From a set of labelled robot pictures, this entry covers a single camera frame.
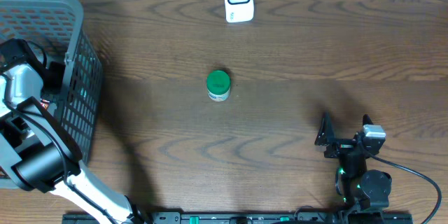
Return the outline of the orange chocolate bar wrapper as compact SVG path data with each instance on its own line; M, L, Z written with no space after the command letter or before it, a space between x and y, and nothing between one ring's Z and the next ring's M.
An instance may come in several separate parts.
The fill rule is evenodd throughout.
M46 101L46 100L44 100L44 99L42 99L42 100L41 100L41 105L42 105L42 107L43 107L45 110L47 110L48 107L49 107L49 105L50 105L50 102L49 102L49 101Z

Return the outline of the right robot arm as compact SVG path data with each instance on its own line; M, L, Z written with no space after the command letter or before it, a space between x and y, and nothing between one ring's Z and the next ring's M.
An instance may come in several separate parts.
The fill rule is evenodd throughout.
M369 170L366 160L379 153L386 140L382 126L363 116L362 129L350 139L338 138L324 113L314 144L324 146L324 157L339 160L335 187L344 206L325 217L327 223L384 223L382 209L389 206L391 176Z

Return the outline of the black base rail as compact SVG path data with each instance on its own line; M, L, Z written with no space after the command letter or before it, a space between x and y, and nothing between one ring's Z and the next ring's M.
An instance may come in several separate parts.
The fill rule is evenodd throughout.
M326 213L302 211L299 213L179 213L154 212L154 224L272 224L272 223L342 223ZM360 213L351 214L348 223L412 224L408 213Z

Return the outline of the grey plastic basket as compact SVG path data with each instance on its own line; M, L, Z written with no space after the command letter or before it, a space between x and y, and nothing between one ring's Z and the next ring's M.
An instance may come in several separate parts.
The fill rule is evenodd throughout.
M1 0L1 44L23 39L38 44L49 62L65 66L59 94L48 94L48 111L73 137L88 161L97 119L103 71L86 33L78 0ZM1 169L1 187L17 187Z

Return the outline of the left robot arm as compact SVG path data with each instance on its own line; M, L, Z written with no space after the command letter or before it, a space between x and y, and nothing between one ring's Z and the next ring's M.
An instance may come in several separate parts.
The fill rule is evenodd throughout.
M1 169L19 188L63 197L99 223L151 223L129 198L103 184L84 164L74 138L42 104L62 89L65 66L38 44L1 44Z

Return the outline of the green lid jar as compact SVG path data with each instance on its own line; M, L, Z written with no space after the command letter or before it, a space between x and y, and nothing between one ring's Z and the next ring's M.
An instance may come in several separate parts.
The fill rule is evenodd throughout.
M208 96L215 102L223 102L230 96L231 80L222 70L212 71L206 79Z

